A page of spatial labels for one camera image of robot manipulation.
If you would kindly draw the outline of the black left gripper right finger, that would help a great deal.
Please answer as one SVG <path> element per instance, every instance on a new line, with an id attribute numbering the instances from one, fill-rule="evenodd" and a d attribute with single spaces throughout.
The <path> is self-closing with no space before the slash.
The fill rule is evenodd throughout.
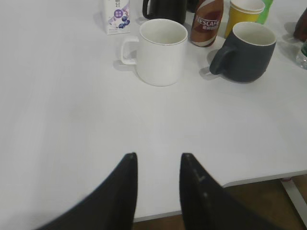
<path id="1" fill-rule="evenodd" d="M 180 162 L 179 195 L 187 230 L 278 230 L 235 200 L 191 153 Z"/>

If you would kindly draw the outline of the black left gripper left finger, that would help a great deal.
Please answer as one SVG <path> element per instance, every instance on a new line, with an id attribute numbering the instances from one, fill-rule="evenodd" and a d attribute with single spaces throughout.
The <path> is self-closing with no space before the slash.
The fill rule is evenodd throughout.
<path id="1" fill-rule="evenodd" d="M 138 159 L 127 153 L 85 199 L 42 230 L 130 230 L 138 194 Z"/>

